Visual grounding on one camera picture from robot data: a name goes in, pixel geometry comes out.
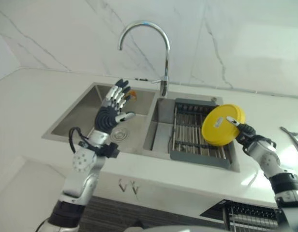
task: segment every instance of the gray rack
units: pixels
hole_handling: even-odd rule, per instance
[[[212,101],[176,99],[171,159],[230,168],[230,145],[212,146],[202,136],[203,122],[215,107]]]

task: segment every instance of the robotic arm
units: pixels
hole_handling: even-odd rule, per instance
[[[116,158],[119,153],[117,144],[107,145],[105,143],[116,125],[135,116],[133,112],[121,112],[129,100],[129,96],[126,94],[130,87],[127,85],[127,81],[119,80],[110,89],[97,113],[94,131],[89,138],[81,134],[80,128],[71,128],[69,142],[74,152],[73,170],[65,180],[51,216],[37,228],[37,232],[77,232],[79,230],[80,219],[93,195],[106,157]],[[289,224],[292,229],[298,230],[297,175],[288,173],[280,167],[280,160],[275,149],[276,144],[273,141],[257,135],[251,126],[241,124],[232,117],[228,116],[227,120],[239,129],[240,134],[236,140],[243,145],[243,151],[259,163],[264,176],[271,183],[279,208],[278,224]],[[79,143],[81,148],[78,151],[75,150],[73,144],[74,131],[78,132],[82,140]]]
[[[258,162],[264,176],[270,181],[279,208],[278,224],[289,225],[294,231],[298,230],[298,176],[280,167],[273,141],[256,135],[251,126],[241,124],[230,116],[226,119],[239,129],[237,142],[243,145],[243,151],[248,156]]]
[[[95,190],[99,173],[106,157],[116,158],[118,145],[106,141],[112,129],[120,122],[135,116],[135,113],[123,113],[122,108],[129,100],[126,96],[131,89],[128,81],[119,80],[106,95],[102,107],[97,113],[94,122],[94,131],[89,138],[81,134],[80,128],[71,128],[69,142],[73,157],[73,170],[67,176],[59,200],[51,216],[37,232],[77,232],[79,221],[86,205]],[[77,131],[81,148],[76,151],[73,144],[73,132]]]

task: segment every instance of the dish rack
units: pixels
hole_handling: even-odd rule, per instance
[[[200,216],[223,220],[224,228],[234,232],[271,232],[278,228],[276,210],[222,200]]]
[[[212,146],[202,136],[204,120],[216,106],[213,101],[175,100],[173,133],[169,144],[172,160],[230,168],[233,144]]]

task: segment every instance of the sink drain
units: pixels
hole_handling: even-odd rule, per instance
[[[114,142],[121,142],[127,137],[129,137],[129,131],[126,128],[115,128],[110,135]]]

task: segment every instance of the chrome faucet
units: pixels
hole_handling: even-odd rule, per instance
[[[165,46],[166,46],[166,56],[165,56],[165,72],[164,72],[164,76],[161,77],[161,79],[159,80],[155,80],[152,83],[158,83],[161,82],[161,87],[160,87],[160,93],[163,97],[166,97],[167,95],[167,90],[168,90],[168,57],[169,57],[169,50],[170,50],[170,45],[169,45],[169,40],[168,37],[166,35],[166,33],[155,23],[149,22],[149,21],[135,21],[130,23],[129,25],[127,25],[125,27],[125,29],[123,29],[120,38],[119,38],[119,43],[118,43],[118,49],[122,50],[122,43],[123,40],[126,36],[126,34],[133,28],[135,27],[139,27],[139,26],[147,26],[147,27],[151,27],[153,29],[155,29],[157,32],[159,32],[159,34],[163,37],[164,42],[165,42]]]

